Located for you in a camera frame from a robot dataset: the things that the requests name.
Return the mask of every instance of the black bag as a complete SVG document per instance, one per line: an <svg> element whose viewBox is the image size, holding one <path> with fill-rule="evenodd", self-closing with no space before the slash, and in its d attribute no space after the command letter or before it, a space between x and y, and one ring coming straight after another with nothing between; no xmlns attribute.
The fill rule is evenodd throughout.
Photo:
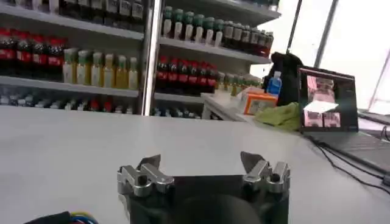
<svg viewBox="0 0 390 224"><path fill-rule="evenodd" d="M277 106L284 106L292 102L298 102L298 68L303 66L302 61L293 54L281 54L275 52L271 56L274 63L269 74L264 78L262 88L266 91L269 79L274 76L275 71L282 74L282 88L280 90Z"/></svg>

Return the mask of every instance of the white table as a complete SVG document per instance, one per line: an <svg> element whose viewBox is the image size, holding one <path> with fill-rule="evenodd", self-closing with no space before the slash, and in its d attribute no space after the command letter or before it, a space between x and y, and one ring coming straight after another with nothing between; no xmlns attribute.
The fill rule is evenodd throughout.
<svg viewBox="0 0 390 224"><path fill-rule="evenodd" d="M0 124L1 223L84 210L100 223L125 224L119 166L161 153L168 175L239 174L241 150L289 164L290 223L390 220L388 195L332 169L307 140L245 122L1 106Z"/></svg>

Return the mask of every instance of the orange box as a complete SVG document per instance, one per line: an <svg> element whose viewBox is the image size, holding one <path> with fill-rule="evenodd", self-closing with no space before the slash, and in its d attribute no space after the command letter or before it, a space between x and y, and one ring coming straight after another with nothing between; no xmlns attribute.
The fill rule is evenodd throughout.
<svg viewBox="0 0 390 224"><path fill-rule="evenodd" d="M276 107L278 98L263 93L263 94L253 94L248 93L243 95L241 99L241 112L246 115L254 115L259 110L264 110L269 107Z"/></svg>

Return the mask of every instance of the white shelf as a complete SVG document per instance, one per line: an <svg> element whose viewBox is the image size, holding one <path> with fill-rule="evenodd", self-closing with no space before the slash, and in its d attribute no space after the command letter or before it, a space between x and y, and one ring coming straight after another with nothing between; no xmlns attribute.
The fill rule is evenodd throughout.
<svg viewBox="0 0 390 224"><path fill-rule="evenodd" d="M103 26L100 24L94 24L86 21L80 21L76 19L66 18L63 16L38 12L35 10L28 10L11 5L5 5L0 3L0 14L12 15L26 19L32 19L42 21L51 24L57 24L60 26L72 27L81 30L89 30L97 33L104 33L117 37L131 38L134 40L142 40L144 38L143 33L134 32L131 30L118 29L109 26Z"/></svg>
<svg viewBox="0 0 390 224"><path fill-rule="evenodd" d="M271 63L271 60L268 58L259 57L259 56L251 55L251 54L246 54L246 53L234 51L234 50L223 48L223 47L206 46L206 45L201 44L201 43L175 40L175 39L164 38L164 37L160 37L159 43L162 45L188 49L191 51L203 52L206 54L213 54L213 55L219 55L222 57L240 59L240 60L248 61L252 64L270 64Z"/></svg>
<svg viewBox="0 0 390 224"><path fill-rule="evenodd" d="M176 102L183 102L183 103L203 103L203 99L201 97L183 96L183 95L166 94L166 93L154 93L154 99L176 101Z"/></svg>
<svg viewBox="0 0 390 224"><path fill-rule="evenodd" d="M166 0L166 5L252 27L277 19L281 15L242 0Z"/></svg>
<svg viewBox="0 0 390 224"><path fill-rule="evenodd" d="M114 89L114 88L103 88L103 87L95 87L95 86L84 86L84 85L75 85L70 83L49 82L49 81L34 80L34 79L22 79L16 77L8 77L8 76L0 76L0 84L31 87L31 88L54 89L54 90L69 91L69 92L76 92L76 93L92 93L92 94L102 94L102 95L109 95L109 96L138 97L138 91L131 90L131 89Z"/></svg>

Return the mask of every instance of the black cable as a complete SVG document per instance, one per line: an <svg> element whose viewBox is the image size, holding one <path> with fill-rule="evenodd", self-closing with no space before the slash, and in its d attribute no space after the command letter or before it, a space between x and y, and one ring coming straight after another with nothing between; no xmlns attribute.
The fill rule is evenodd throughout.
<svg viewBox="0 0 390 224"><path fill-rule="evenodd" d="M326 159L330 162L331 166L335 169L338 169L338 170L341 170L343 171L344 173L348 174L349 176L351 176L353 179L357 180L359 183L363 184L363 185L366 185L366 186L369 186L369 187L374 187L376 189L379 189L379 190L383 190L384 192L386 192L388 195L390 195L390 191L388 191L387 189L381 187L381 186L377 186L377 185L374 185L374 184L370 184L370 183L367 183L361 179L359 179L358 177L356 177L355 175L353 175L352 173L344 170L343 168L337 166L330 158L329 156L325 153L324 149L322 149L322 147L318 146L317 144L315 144L315 146L317 148L319 148L319 150L322 152L322 154L324 154L324 156L326 157Z"/></svg>
<svg viewBox="0 0 390 224"><path fill-rule="evenodd" d="M328 150L328 149L325 148L325 147L322 148L322 149L326 150L328 153L330 153L330 154L332 154L333 156L337 157L337 158L340 159L341 161L344 161L346 164L348 164L348 165L350 165L350 166L352 166L352 167L354 167L354 168L356 168L356 169L358 169L358 170L360 170L360 171L362 171L362 172L364 172L364 173L366 173L366 174L368 174L368 175L371 175L371 176L376 177L376 178L381 179L381 180L383 180L383 179L385 178L385 177L383 177L383 176L380 176L380 175L371 173L370 171L364 170L363 168L354 165L354 164L351 163L350 161L348 161L348 160L344 159L343 157L341 157L341 156L335 154L334 152L332 152L331 150Z"/></svg>

